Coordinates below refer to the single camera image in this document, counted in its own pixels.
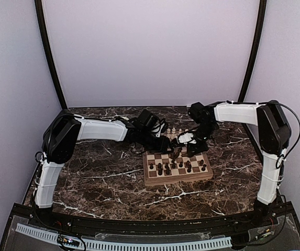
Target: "wire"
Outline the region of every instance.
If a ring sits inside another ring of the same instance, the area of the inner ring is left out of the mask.
[[[163,125],[163,124],[165,124],[166,123],[166,119],[162,119],[162,120],[160,120],[159,121],[159,125],[157,125],[156,127],[154,127],[154,128],[152,128],[152,133],[158,133],[159,131],[160,131],[160,128],[161,128],[161,126]]]
[[[35,161],[36,161],[37,163],[40,163],[40,161],[43,160],[43,157],[44,157],[43,152],[42,152],[42,151],[38,151],[38,152],[35,154]]]
[[[290,111],[294,115],[294,117],[297,120],[298,126],[299,126],[299,133],[298,133],[297,139],[296,139],[294,145],[291,147],[291,149],[285,155],[281,154],[278,157],[278,159],[276,160],[276,168],[277,169],[280,168],[281,165],[282,165],[282,163],[283,163],[283,161],[288,157],[288,155],[296,147],[296,145],[298,144],[298,142],[300,140],[300,119],[299,119],[298,115],[290,107],[288,107],[287,105],[284,105],[284,104],[278,103],[278,102],[269,101],[269,102],[261,102],[261,103],[252,103],[252,102],[233,102],[233,101],[228,101],[228,100],[226,102],[229,103],[229,104],[233,104],[233,105],[239,105],[239,104],[246,104],[246,105],[257,105],[257,104],[258,105],[267,105],[267,104],[273,104],[273,105],[278,105],[278,106],[282,106],[282,107],[286,108],[288,111]]]
[[[272,218],[269,218],[269,220],[272,222],[271,228],[273,228],[274,227],[274,222],[273,222]]]
[[[186,133],[189,133],[189,132],[191,132],[191,131],[197,129],[198,127],[199,127],[199,125],[196,126],[196,127],[194,127],[194,128],[189,129],[188,131],[185,131],[185,132],[180,133],[180,134],[176,137],[178,143],[179,143],[179,137],[181,137],[182,135],[184,135],[184,134],[186,134]],[[192,142],[192,141],[194,140],[194,136],[195,136],[195,135],[193,135],[193,137],[192,137],[191,140],[189,140],[189,141],[187,141],[187,142],[184,142],[184,144],[187,144],[187,143]]]
[[[82,244],[83,244],[83,250],[86,251],[87,250],[87,247],[86,247],[86,243],[82,240],[81,237],[79,237],[79,234],[72,234],[68,231],[65,231],[65,230],[61,230],[61,229],[57,229],[55,227],[51,227],[51,226],[48,226],[46,225],[45,223],[43,223],[41,221],[41,219],[38,217],[38,214],[37,214],[37,211],[36,211],[36,203],[35,203],[35,198],[36,198],[36,193],[34,192],[31,196],[31,206],[32,206],[32,212],[34,213],[34,216],[36,217],[36,219],[39,221],[40,224],[42,224],[45,228],[47,229],[51,229],[51,230],[55,230],[58,232],[58,234],[60,235],[60,233],[64,233],[64,234],[67,234],[71,237],[75,237],[77,239],[79,239]]]
[[[277,234],[275,234],[275,235],[273,236],[273,238],[269,239],[268,241],[266,241],[266,242],[264,242],[264,243],[255,243],[255,244],[253,243],[253,242],[255,242],[255,241],[260,240],[259,237],[260,237],[261,235],[264,234],[264,233],[262,233],[262,234],[257,235],[253,240],[251,240],[251,241],[249,241],[249,242],[242,243],[242,244],[232,243],[233,246],[262,246],[262,245],[265,245],[265,244],[267,244],[267,243],[273,241],[275,238],[277,238],[277,237],[281,234],[282,230],[285,228],[285,225],[286,225],[286,218],[287,218],[287,200],[286,200],[286,196],[285,196],[285,195],[280,195],[280,196],[283,197],[283,198],[284,198],[284,201],[285,201],[285,218],[284,218],[284,222],[283,222],[282,227],[281,227],[281,229],[279,230],[279,232],[277,232]]]
[[[298,136],[297,136],[297,139],[294,143],[294,145],[291,147],[291,149],[286,153],[285,156],[279,156],[278,160],[276,161],[278,163],[279,159],[281,157],[283,157],[283,160],[287,158],[287,156],[291,153],[291,151],[296,147],[296,145],[298,144],[299,140],[300,140],[300,119],[298,118],[298,115],[291,109],[289,108],[288,106],[284,105],[284,104],[281,104],[281,103],[274,103],[274,102],[269,102],[270,104],[275,104],[275,105],[279,105],[279,106],[282,106],[284,108],[286,108],[288,111],[290,111],[296,118],[297,122],[298,122],[298,126],[299,126],[299,133],[298,133]]]

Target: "black plastic housing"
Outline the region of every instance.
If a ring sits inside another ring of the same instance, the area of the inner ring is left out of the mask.
[[[280,156],[287,148],[291,137],[291,127],[281,106],[276,100],[257,108],[259,144],[261,150]]]
[[[62,164],[72,157],[80,128],[81,123],[67,109],[57,115],[43,135],[42,149],[49,162]]]

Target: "white chess piece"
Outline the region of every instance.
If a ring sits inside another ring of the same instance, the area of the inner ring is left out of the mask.
[[[166,137],[170,139],[171,138],[171,129],[168,128],[166,132],[167,132]]]
[[[172,129],[171,140],[173,140],[173,139],[176,137],[175,133],[176,133],[176,130],[175,130],[175,128],[173,127],[173,129]]]

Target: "marble table surface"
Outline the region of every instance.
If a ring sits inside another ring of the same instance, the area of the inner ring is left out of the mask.
[[[169,127],[190,129],[195,122],[186,107],[146,107]],[[75,108],[73,113],[98,118],[138,116],[145,107]],[[62,169],[53,210],[71,215],[114,220],[186,220],[253,210],[262,165],[241,124],[220,123],[208,141],[214,172],[208,181],[145,187],[142,156],[130,145],[106,140],[76,144]],[[25,201],[33,191],[33,184]]]

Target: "white wall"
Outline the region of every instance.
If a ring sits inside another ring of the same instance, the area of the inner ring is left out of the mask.
[[[259,53],[247,101],[277,99],[300,117],[300,0],[269,1]],[[298,126],[286,113],[293,129]],[[294,204],[300,220],[300,143],[285,164],[281,191]]]
[[[0,241],[42,134],[60,111],[36,19],[33,0],[0,1]]]
[[[69,107],[236,99],[258,0],[44,0]]]

